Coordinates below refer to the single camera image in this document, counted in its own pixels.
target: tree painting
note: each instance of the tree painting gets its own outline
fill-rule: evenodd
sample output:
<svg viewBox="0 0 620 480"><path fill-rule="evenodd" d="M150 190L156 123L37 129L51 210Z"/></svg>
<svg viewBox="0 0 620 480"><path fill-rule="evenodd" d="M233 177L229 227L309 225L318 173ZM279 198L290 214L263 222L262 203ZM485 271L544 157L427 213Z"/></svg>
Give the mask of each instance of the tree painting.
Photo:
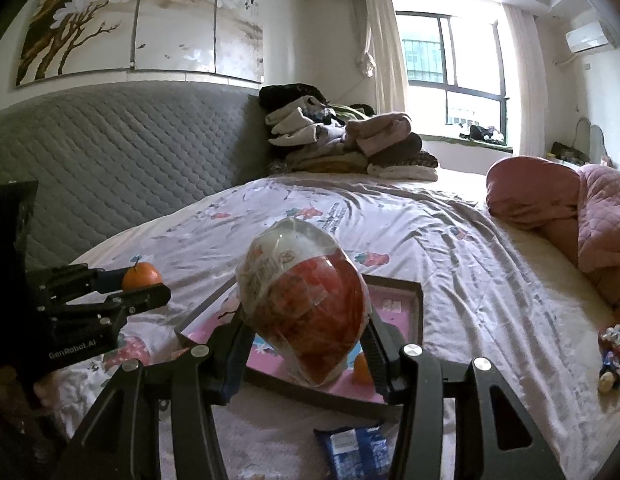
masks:
<svg viewBox="0 0 620 480"><path fill-rule="evenodd" d="M139 69L218 72L216 57L223 75L258 81L263 32L255 19L257 7L257 0L141 0L138 9L137 0L40 0L16 84L129 68L130 62Z"/></svg>
<svg viewBox="0 0 620 480"><path fill-rule="evenodd" d="M135 12L136 0L41 0L27 31L16 84L67 72L128 68ZM98 38L107 41L94 44ZM68 60L75 61L69 71Z"/></svg>
<svg viewBox="0 0 620 480"><path fill-rule="evenodd" d="M140 0L135 68L214 73L215 1Z"/></svg>
<svg viewBox="0 0 620 480"><path fill-rule="evenodd" d="M263 29L259 0L218 0L216 72L263 81Z"/></svg>
<svg viewBox="0 0 620 480"><path fill-rule="evenodd" d="M116 6L118 12L108 12ZM65 73L68 60L81 47L112 34L123 21L125 41L125 35L131 34L133 11L133 0L41 0L26 34L16 84ZM106 52L102 59L91 59L87 70L127 67L129 50L119 52L115 59L107 58Z"/></svg>

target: window sill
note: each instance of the window sill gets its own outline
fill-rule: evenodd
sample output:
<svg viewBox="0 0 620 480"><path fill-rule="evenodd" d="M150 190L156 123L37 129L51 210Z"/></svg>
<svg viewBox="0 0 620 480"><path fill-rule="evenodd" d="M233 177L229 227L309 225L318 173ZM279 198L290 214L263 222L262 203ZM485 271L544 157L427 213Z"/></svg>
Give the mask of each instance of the window sill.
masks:
<svg viewBox="0 0 620 480"><path fill-rule="evenodd" d="M444 137L438 135L419 134L421 139L427 142L448 142L450 144L461 144L463 146L487 148L488 150L496 150L497 152L512 153L509 146L500 146L498 144L490 144L489 142L481 142L480 140L462 139L461 137Z"/></svg>

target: red food package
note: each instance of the red food package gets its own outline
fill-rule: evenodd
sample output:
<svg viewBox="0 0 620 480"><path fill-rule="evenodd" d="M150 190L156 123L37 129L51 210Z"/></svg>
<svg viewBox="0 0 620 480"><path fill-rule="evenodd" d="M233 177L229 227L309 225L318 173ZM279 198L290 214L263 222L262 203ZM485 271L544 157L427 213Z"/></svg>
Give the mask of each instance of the red food package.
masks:
<svg viewBox="0 0 620 480"><path fill-rule="evenodd" d="M247 322L292 373L319 386L345 369L371 303L334 238L295 218L277 222L251 243L237 283Z"/></svg>

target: gray headboard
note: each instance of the gray headboard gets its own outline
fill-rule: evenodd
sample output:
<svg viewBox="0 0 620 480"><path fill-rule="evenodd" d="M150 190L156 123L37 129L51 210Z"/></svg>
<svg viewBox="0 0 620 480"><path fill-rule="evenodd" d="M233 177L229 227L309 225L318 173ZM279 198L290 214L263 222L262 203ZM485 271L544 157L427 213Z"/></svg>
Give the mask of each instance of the gray headboard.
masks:
<svg viewBox="0 0 620 480"><path fill-rule="evenodd" d="M266 174L256 91L143 81L69 89L0 111L0 184L38 180L29 267Z"/></svg>

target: white wall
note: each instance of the white wall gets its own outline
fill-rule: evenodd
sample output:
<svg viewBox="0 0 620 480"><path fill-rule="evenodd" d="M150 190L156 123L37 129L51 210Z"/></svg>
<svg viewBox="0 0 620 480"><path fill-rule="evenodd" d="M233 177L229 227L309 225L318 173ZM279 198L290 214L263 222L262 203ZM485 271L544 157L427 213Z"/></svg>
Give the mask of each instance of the white wall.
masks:
<svg viewBox="0 0 620 480"><path fill-rule="evenodd" d="M375 106L375 82L359 72L360 55L350 0L305 0L305 43L311 53L311 80L339 104Z"/></svg>
<svg viewBox="0 0 620 480"><path fill-rule="evenodd" d="M490 148L464 146L443 141L425 140L423 149L436 156L439 159L439 166L445 170L483 175L487 174L490 167L498 160L512 156L511 153Z"/></svg>
<svg viewBox="0 0 620 480"><path fill-rule="evenodd" d="M603 131L608 155L620 169L620 50L574 63L584 115Z"/></svg>
<svg viewBox="0 0 620 480"><path fill-rule="evenodd" d="M29 0L0 41L0 109L35 95L65 88L128 80L204 81L257 88L240 80L194 72L132 72L112 70L40 80L16 88L16 68L29 20L38 0ZM286 84L307 78L307 46L301 40L302 0L261 0L265 84Z"/></svg>
<svg viewBox="0 0 620 480"><path fill-rule="evenodd" d="M547 151L555 141L571 145L577 121L581 117L574 70L570 66L559 68L555 65L556 62L565 61L572 55L565 40L569 26L570 24L564 20L552 16L536 20L548 82Z"/></svg>

